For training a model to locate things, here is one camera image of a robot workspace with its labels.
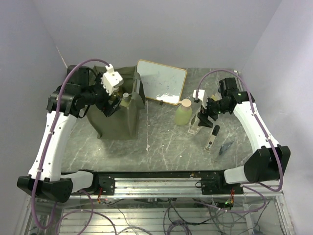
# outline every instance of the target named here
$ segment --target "table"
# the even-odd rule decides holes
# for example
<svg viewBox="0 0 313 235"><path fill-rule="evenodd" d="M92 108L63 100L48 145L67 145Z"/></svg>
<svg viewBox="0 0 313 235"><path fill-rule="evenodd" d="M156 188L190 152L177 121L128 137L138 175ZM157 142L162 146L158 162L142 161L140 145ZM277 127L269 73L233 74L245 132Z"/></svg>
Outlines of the table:
<svg viewBox="0 0 313 235"><path fill-rule="evenodd" d="M188 68L181 100L192 100L193 114L200 107L194 103L193 90L200 79L211 69ZM202 89L211 96L218 90L218 81L230 77L218 72L207 77ZM249 139L232 114L219 115L214 124L221 128L210 151L204 150L211 128L202 128L193 136L188 125L174 124L178 106L147 100L145 110L139 111L137 140L99 140L97 132L87 118L77 120L67 142L62 162L62 172L79 169L95 171L170 171L170 170L220 170L243 165L252 154ZM218 156L221 145L235 140L233 145Z"/></svg>

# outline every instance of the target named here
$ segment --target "small whiteboard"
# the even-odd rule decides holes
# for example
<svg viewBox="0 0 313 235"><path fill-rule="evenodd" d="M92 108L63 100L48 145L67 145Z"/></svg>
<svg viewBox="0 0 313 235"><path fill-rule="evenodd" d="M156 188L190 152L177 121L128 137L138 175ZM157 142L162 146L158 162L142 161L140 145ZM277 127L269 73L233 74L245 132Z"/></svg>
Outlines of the small whiteboard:
<svg viewBox="0 0 313 235"><path fill-rule="evenodd" d="M137 72L140 74L147 98L178 104L187 75L186 70L139 60Z"/></svg>

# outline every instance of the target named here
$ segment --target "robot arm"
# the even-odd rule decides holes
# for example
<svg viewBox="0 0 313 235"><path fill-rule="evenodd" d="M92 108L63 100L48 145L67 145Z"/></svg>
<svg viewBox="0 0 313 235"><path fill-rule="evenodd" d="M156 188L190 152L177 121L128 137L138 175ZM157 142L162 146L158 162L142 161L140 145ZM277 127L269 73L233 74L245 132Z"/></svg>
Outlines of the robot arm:
<svg viewBox="0 0 313 235"><path fill-rule="evenodd" d="M89 86L89 68L81 67L66 84L65 93L62 95L59 118L52 134L50 144L46 150L46 158L40 174L36 195L43 199L57 202L66 202L71 193L83 188L95 190L97 186L97 174L92 171L78 171L73 174L61 176L61 164L67 140L72 131L79 112L86 105L95 104L105 116L111 116L119 108L121 98L117 97L113 102L110 97L118 87L123 84L123 79L112 65L106 66L107 72L99 74L95 84ZM39 162L44 151L45 142L50 132L50 127L56 115L56 104L60 87L49 97L47 106L47 121L45 133L40 145L36 160L27 176L18 179L18 187L31 195L34 181L39 168Z"/></svg>
<svg viewBox="0 0 313 235"><path fill-rule="evenodd" d="M225 78L220 81L219 92L222 99L214 101L207 96L204 90L199 90L198 100L202 101L201 110L198 113L199 125L213 127L213 123L208 119L211 117L217 120L219 114L229 112L238 118L250 140L253 154L243 166L224 171L226 183L256 183L260 181L277 180L279 172L273 150L265 137L263 130L254 115L257 115L264 129L268 133L281 162L283 173L286 170L290 157L290 150L287 146L280 146L278 141L270 134L265 126L260 114L257 112L254 98L252 98L255 113L252 113L247 92L240 92L237 88L235 78Z"/></svg>

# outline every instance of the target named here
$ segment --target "gray wall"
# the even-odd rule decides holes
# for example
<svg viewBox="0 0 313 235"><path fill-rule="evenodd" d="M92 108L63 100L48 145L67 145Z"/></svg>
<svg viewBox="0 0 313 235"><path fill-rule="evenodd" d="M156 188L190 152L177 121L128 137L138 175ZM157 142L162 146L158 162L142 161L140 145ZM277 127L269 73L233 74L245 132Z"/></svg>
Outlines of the gray wall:
<svg viewBox="0 0 313 235"><path fill-rule="evenodd" d="M34 0L67 64L237 68L281 0Z"/></svg>
<svg viewBox="0 0 313 235"><path fill-rule="evenodd" d="M31 0L0 2L0 234L14 233L44 133L48 96L66 68Z"/></svg>
<svg viewBox="0 0 313 235"><path fill-rule="evenodd" d="M312 234L312 0L282 1L242 74L269 130L291 149L283 190L298 234Z"/></svg>

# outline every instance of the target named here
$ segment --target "marker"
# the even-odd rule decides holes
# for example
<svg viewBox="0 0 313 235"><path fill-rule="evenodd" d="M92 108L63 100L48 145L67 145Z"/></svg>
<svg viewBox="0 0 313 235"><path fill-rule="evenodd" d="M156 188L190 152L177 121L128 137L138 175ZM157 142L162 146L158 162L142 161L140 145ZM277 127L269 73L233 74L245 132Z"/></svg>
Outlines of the marker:
<svg viewBox="0 0 313 235"><path fill-rule="evenodd" d="M205 149L206 150L210 150L212 145L213 145L213 142L215 140L215 137L217 136L218 132L220 130L220 126L219 125L216 125L214 128L213 128L213 131L211 132L211 135L209 137L209 140L207 142L207 144L205 145Z"/></svg>

